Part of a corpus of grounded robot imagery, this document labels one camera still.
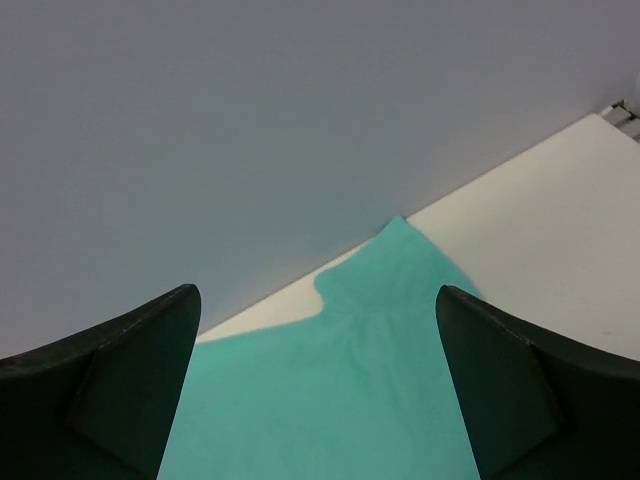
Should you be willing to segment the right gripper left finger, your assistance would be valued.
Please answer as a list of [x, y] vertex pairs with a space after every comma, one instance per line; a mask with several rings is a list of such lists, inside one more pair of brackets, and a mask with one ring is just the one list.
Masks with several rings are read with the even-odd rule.
[[2, 478], [156, 478], [200, 317], [185, 284], [2, 359]]

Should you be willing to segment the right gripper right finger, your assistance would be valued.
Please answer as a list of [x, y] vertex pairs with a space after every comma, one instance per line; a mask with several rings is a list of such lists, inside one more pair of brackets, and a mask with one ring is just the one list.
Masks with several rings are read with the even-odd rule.
[[436, 319], [481, 478], [638, 478], [638, 362], [452, 286]]

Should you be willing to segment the mint green t shirt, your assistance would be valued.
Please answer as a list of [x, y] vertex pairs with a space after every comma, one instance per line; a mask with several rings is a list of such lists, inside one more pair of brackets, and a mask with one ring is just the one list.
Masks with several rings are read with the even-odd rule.
[[198, 344], [163, 479], [475, 479], [438, 333], [463, 271], [402, 218], [314, 282], [309, 318]]

